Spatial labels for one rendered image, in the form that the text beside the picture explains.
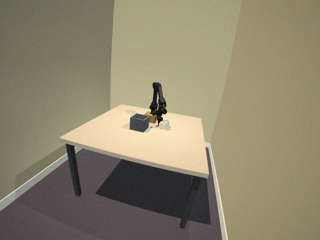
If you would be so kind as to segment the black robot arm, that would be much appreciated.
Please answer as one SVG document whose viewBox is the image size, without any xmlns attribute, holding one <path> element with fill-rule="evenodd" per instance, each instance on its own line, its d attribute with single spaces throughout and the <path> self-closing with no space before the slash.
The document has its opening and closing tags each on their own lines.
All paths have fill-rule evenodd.
<svg viewBox="0 0 320 240">
<path fill-rule="evenodd" d="M 166 101 L 165 98 L 163 97 L 163 93 L 162 93 L 162 86 L 160 83 L 156 83 L 154 82 L 152 84 L 153 89 L 154 89 L 154 94 L 153 94 L 153 101 L 150 105 L 150 109 L 151 109 L 151 113 L 153 116 L 158 114 L 158 111 L 156 110 L 158 108 L 159 111 L 162 112 L 162 114 L 166 114 L 167 110 L 166 110 Z M 158 100 L 158 104 L 157 104 L 157 94 L 159 95 L 159 100 Z"/>
</svg>

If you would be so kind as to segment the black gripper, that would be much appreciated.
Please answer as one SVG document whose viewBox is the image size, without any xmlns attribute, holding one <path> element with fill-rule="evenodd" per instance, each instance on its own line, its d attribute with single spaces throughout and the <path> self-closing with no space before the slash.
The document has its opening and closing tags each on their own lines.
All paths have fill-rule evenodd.
<svg viewBox="0 0 320 240">
<path fill-rule="evenodd" d="M 163 120 L 163 117 L 162 116 L 162 112 L 157 110 L 158 111 L 158 114 L 157 114 L 157 120 L 158 120 L 158 124 Z"/>
</svg>

